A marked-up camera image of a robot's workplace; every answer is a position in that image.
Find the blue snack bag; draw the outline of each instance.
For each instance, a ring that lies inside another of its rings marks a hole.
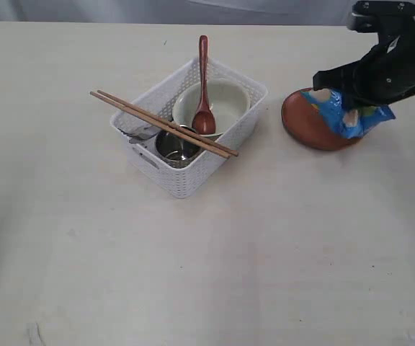
[[[378,123],[395,119],[389,106],[361,107],[346,111],[342,95],[330,89],[301,92],[323,117],[329,128],[344,138],[363,137]]]

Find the gray wall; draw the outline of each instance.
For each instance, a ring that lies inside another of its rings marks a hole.
[[[0,0],[0,20],[345,25],[347,14],[355,2],[356,0]]]

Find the table surface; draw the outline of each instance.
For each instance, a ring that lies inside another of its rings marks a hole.
[[[197,54],[264,83],[240,157],[176,200],[127,164],[114,110]],[[415,331],[415,98],[312,151],[286,95],[357,60],[343,27],[0,22],[0,345],[403,345]]]

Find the wooden spoon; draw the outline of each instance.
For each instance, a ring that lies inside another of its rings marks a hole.
[[[209,109],[208,89],[206,87],[206,67],[208,61],[208,37],[200,36],[200,80],[201,92],[200,103],[196,109],[195,117],[192,121],[194,128],[200,135],[212,135],[215,133],[215,119]]]

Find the brown plate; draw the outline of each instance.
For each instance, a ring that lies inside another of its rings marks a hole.
[[[286,131],[297,142],[310,148],[335,151],[358,143],[361,138],[343,138],[329,129],[319,111],[300,93],[293,92],[282,104],[281,120]]]

